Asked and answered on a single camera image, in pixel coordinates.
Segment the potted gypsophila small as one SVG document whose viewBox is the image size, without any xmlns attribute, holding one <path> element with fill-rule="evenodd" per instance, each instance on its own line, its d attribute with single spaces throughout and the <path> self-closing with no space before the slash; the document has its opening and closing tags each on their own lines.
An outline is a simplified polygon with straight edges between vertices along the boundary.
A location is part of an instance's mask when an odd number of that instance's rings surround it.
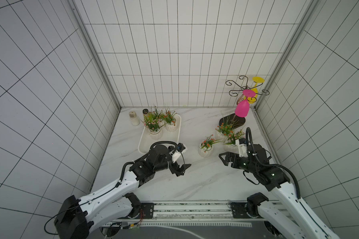
<svg viewBox="0 0 359 239">
<path fill-rule="evenodd" d="M 220 142 L 221 140 L 216 139 L 213 134 L 206 137 L 198 147 L 198 154 L 203 158 L 211 156 L 213 152 L 213 146 Z"/>
</svg>

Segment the potted gypsophila pink centre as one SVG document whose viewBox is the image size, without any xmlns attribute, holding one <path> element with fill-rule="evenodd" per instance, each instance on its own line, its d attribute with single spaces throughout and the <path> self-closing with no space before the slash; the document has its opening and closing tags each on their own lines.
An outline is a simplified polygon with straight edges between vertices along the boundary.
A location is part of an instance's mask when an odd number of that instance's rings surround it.
<svg viewBox="0 0 359 239">
<path fill-rule="evenodd" d="M 161 139 L 163 135 L 162 122 L 158 122 L 156 119 L 153 118 L 152 112 L 149 112 L 147 115 L 144 116 L 144 125 L 149 131 L 149 135 L 154 140 Z"/>
</svg>

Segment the potted gypsophila red-orange front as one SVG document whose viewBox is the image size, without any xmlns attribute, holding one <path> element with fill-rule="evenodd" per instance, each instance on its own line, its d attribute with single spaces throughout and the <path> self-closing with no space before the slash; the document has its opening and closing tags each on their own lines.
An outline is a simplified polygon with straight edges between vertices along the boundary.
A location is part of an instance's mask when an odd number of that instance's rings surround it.
<svg viewBox="0 0 359 239">
<path fill-rule="evenodd" d="M 176 119 L 177 113 L 170 109 L 166 109 L 163 114 L 163 121 L 165 122 L 165 128 L 169 132 L 175 132 L 179 126 L 178 121 Z"/>
</svg>

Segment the potted gypsophila red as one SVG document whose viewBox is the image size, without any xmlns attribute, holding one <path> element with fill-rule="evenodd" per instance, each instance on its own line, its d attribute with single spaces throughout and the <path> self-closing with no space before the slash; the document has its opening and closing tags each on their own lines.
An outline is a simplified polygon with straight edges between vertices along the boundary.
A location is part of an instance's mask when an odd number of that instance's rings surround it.
<svg viewBox="0 0 359 239">
<path fill-rule="evenodd" d="M 153 118 L 155 120 L 157 120 L 158 122 L 163 121 L 164 113 L 163 113 L 162 109 L 159 109 L 158 107 L 154 107 L 154 109 L 152 111 L 152 115 L 153 115 Z"/>
</svg>

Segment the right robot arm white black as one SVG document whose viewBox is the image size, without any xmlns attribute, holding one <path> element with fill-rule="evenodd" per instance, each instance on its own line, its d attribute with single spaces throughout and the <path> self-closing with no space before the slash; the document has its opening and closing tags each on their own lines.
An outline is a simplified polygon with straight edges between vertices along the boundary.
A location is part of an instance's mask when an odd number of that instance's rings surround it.
<svg viewBox="0 0 359 239">
<path fill-rule="evenodd" d="M 267 150 L 259 144 L 249 145 L 247 156 L 233 152 L 219 154 L 225 166 L 251 173 L 260 185 L 273 194 L 291 215 L 285 216 L 263 193 L 249 196 L 242 207 L 231 203 L 236 216 L 263 218 L 287 239 L 337 239 L 335 234 L 301 197 L 295 177 L 282 165 L 271 164 Z"/>
</svg>

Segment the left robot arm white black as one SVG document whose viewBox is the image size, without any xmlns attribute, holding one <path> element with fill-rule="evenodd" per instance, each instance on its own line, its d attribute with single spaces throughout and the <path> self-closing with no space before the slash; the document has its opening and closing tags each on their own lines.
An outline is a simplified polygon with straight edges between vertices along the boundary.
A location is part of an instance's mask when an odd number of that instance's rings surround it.
<svg viewBox="0 0 359 239">
<path fill-rule="evenodd" d="M 141 201 L 134 191 L 154 178 L 156 172 L 168 169 L 183 176 L 190 164 L 179 165 L 186 146 L 173 141 L 159 141 L 149 151 L 126 162 L 115 181 L 88 195 L 66 198 L 59 212 L 52 217 L 56 236 L 61 239 L 85 239 L 94 230 L 118 218 L 138 218 Z"/>
</svg>

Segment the white storage tray box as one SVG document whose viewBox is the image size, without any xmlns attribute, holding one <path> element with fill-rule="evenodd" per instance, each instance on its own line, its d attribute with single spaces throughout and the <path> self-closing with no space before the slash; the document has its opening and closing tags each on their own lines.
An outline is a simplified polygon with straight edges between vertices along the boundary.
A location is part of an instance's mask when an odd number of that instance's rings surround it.
<svg viewBox="0 0 359 239">
<path fill-rule="evenodd" d="M 151 145 L 158 141 L 173 141 L 176 143 L 179 143 L 180 138 L 180 129 L 181 129 L 181 116 L 175 115 L 175 118 L 177 120 L 177 129 L 173 132 L 167 131 L 165 126 L 161 128 L 161 132 L 159 135 L 161 136 L 159 139 L 155 139 L 151 137 L 151 134 L 149 133 L 149 130 L 144 127 L 142 131 L 142 135 L 140 137 L 140 141 L 138 144 L 138 152 L 141 154 L 145 154 L 149 151 Z"/>
</svg>

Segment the white-lid spice jar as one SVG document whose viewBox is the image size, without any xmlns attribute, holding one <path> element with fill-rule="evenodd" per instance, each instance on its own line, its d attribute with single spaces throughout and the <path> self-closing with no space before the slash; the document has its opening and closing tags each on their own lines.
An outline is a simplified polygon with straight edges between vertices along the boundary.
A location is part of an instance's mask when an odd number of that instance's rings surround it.
<svg viewBox="0 0 359 239">
<path fill-rule="evenodd" d="M 129 112 L 129 118 L 130 118 L 130 122 L 133 126 L 137 126 L 140 124 L 140 119 L 135 111 Z"/>
</svg>

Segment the pink wine glass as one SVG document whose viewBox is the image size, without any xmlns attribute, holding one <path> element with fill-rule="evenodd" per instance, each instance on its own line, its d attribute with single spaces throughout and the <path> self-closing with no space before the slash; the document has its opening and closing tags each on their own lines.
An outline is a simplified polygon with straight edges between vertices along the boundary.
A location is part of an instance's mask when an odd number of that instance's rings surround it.
<svg viewBox="0 0 359 239">
<path fill-rule="evenodd" d="M 235 115 L 244 118 L 248 115 L 249 109 L 250 109 L 250 103 L 248 102 L 249 97 L 253 97 L 255 93 L 250 90 L 246 89 L 242 91 L 242 96 L 238 100 L 237 107 L 235 109 Z"/>
</svg>

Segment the yellow wine glass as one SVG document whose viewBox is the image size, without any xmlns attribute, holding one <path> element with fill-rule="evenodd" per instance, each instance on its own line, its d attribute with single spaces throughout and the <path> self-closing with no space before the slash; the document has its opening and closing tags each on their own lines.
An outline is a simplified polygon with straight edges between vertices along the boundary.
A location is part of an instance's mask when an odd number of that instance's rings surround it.
<svg viewBox="0 0 359 239">
<path fill-rule="evenodd" d="M 252 81 L 255 83 L 254 86 L 252 86 L 250 88 L 250 90 L 252 90 L 255 95 L 253 97 L 249 97 L 247 100 L 250 104 L 253 104 L 256 102 L 257 100 L 257 95 L 258 95 L 258 87 L 261 86 L 264 83 L 264 79 L 258 76 L 255 76 L 252 78 Z"/>
</svg>

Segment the black metal glass rack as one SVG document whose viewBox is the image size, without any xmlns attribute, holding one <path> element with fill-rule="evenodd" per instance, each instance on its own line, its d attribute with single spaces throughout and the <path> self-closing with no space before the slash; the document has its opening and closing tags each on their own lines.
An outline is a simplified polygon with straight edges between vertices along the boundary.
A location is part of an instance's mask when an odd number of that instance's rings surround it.
<svg viewBox="0 0 359 239">
<path fill-rule="evenodd" d="M 261 91 L 261 93 L 258 90 L 258 88 L 265 82 L 263 78 L 254 76 L 252 81 L 255 84 L 252 87 L 249 87 L 248 85 L 249 78 L 247 76 L 241 75 L 238 78 L 239 80 L 246 80 L 246 84 L 241 86 L 233 80 L 227 80 L 225 82 L 227 86 L 232 86 L 235 84 L 238 87 L 238 89 L 230 90 L 229 95 L 231 97 L 239 96 L 239 98 L 236 101 L 236 108 L 234 113 L 221 118 L 218 123 L 219 127 L 231 124 L 232 128 L 235 129 L 243 126 L 246 122 L 246 117 L 249 113 L 250 106 L 257 102 L 259 96 L 268 96 L 270 94 L 268 90 L 264 89 Z"/>
</svg>

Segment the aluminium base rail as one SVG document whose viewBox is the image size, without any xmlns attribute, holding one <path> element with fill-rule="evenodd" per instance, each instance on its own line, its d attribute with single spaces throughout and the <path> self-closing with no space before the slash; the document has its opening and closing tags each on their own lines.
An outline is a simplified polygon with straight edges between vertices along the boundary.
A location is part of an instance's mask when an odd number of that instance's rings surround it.
<svg viewBox="0 0 359 239">
<path fill-rule="evenodd" d="M 133 206 L 130 200 L 111 203 L 98 213 L 88 213 L 87 221 L 104 225 L 111 221 L 237 221 L 252 220 L 246 201 L 143 201 Z"/>
</svg>

